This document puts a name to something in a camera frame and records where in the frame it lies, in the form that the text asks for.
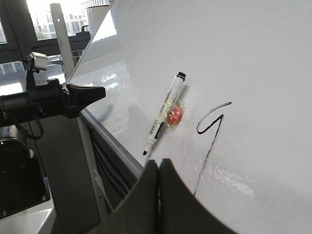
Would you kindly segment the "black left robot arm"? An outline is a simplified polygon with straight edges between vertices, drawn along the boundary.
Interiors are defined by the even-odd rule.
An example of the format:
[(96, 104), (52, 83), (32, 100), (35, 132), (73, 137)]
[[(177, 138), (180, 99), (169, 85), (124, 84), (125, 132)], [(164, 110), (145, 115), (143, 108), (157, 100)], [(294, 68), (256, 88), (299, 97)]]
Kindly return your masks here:
[(63, 115), (76, 118), (88, 105), (106, 97), (104, 87), (60, 85), (58, 79), (35, 86), (34, 90), (0, 97), (0, 125), (13, 125)]

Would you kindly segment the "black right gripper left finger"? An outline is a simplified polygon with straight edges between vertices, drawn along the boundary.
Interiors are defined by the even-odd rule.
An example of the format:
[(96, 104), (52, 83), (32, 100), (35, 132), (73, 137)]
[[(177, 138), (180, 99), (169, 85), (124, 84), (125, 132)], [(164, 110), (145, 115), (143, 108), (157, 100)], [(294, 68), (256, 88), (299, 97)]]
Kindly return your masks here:
[(93, 234), (156, 234), (158, 232), (158, 166), (150, 160), (140, 179)]

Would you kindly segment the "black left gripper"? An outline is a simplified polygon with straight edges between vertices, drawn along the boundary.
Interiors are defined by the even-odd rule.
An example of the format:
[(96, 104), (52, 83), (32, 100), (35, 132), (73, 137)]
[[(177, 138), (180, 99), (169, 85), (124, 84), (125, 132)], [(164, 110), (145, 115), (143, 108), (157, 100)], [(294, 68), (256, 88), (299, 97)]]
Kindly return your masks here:
[(40, 119), (64, 115), (75, 118), (88, 105), (106, 97), (104, 87), (67, 84), (60, 85), (58, 79), (47, 81), (36, 87), (37, 114)]

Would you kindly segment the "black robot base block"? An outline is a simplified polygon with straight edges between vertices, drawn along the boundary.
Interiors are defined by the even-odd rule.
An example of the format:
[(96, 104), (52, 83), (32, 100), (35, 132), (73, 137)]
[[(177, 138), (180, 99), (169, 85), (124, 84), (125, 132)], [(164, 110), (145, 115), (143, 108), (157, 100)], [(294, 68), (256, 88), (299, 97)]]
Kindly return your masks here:
[(15, 126), (0, 129), (0, 217), (6, 218), (51, 198), (27, 137)]

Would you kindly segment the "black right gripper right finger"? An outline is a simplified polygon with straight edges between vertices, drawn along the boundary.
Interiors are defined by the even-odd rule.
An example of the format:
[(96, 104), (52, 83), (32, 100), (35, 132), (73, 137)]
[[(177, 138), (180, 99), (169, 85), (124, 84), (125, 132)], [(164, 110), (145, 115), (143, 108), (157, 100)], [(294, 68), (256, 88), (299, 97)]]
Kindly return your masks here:
[(159, 168), (162, 232), (164, 234), (234, 234), (189, 191), (170, 159)]

